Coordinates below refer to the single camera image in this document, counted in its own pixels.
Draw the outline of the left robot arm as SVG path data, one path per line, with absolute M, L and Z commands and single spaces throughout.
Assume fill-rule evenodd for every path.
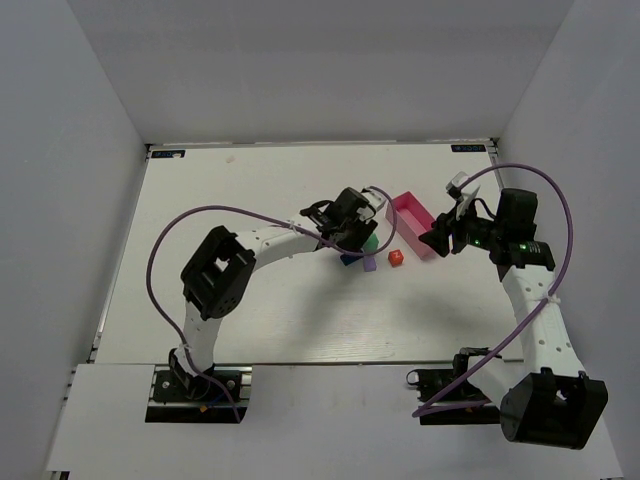
M 169 355 L 172 373 L 195 398 L 206 390 L 199 371 L 214 369 L 214 346 L 222 319 L 239 306 L 249 280 L 262 267 L 328 244 L 361 252 L 377 227 L 376 214 L 386 199 L 371 189 L 345 188 L 334 201 L 319 201 L 282 226 L 232 233 L 213 228 L 181 272 L 186 341 Z

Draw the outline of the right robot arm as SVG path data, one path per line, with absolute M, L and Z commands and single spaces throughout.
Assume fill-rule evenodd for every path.
M 422 397 L 420 418 L 449 409 L 480 410 L 494 405 L 510 442 L 583 449 L 608 401 L 606 385 L 588 376 L 565 327 L 550 247 L 535 240 L 535 193 L 505 189 L 494 216 L 478 215 L 472 194 L 459 193 L 421 235 L 440 256 L 467 246 L 485 250 L 516 321 L 521 368 L 510 367 L 496 348 L 466 347 L 455 355 L 453 374 Z

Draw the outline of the red orange wood cube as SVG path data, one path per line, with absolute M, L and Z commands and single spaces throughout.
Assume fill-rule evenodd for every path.
M 400 249 L 389 252 L 388 261 L 392 267 L 398 267 L 404 263 L 404 255 Z

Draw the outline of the pink plastic box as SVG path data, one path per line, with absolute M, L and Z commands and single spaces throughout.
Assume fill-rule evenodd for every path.
M 410 191 L 392 199 L 387 205 L 385 218 L 393 224 L 393 212 L 396 212 L 396 234 L 421 259 L 435 256 L 435 251 L 419 240 L 419 237 L 432 229 L 435 218 Z

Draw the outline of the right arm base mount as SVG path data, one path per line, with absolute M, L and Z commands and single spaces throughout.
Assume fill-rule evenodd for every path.
M 488 348 L 463 348 L 447 368 L 411 370 L 406 375 L 407 385 L 418 392 L 418 401 L 426 402 L 465 373 L 469 359 L 485 356 Z M 422 426 L 445 425 L 498 425 L 500 414 L 496 406 L 475 386 L 465 381 L 439 400 L 432 409 L 435 413 L 419 418 Z

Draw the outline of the small lilac wood block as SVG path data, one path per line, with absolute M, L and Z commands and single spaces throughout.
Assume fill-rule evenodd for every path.
M 363 269 L 365 272 L 374 272 L 377 270 L 377 263 L 373 256 L 365 256 L 363 258 Z

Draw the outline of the dark blue wood block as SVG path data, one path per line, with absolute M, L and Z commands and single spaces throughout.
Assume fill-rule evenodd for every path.
M 357 262 L 360 259 L 361 259 L 361 256 L 358 256 L 358 255 L 342 254 L 340 256 L 340 261 L 344 266 L 349 266 L 349 265 Z

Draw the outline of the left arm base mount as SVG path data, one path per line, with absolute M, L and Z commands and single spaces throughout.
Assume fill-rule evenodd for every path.
M 212 372 L 229 391 L 243 420 L 251 395 L 250 367 L 220 367 Z M 156 367 L 146 407 L 151 424 L 237 424 L 234 410 L 220 387 L 204 381 L 190 394 L 168 366 Z

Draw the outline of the green hospital wood block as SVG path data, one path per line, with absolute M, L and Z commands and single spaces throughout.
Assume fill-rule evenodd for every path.
M 366 254 L 375 252 L 379 248 L 379 239 L 375 233 L 372 233 L 362 246 L 362 251 Z

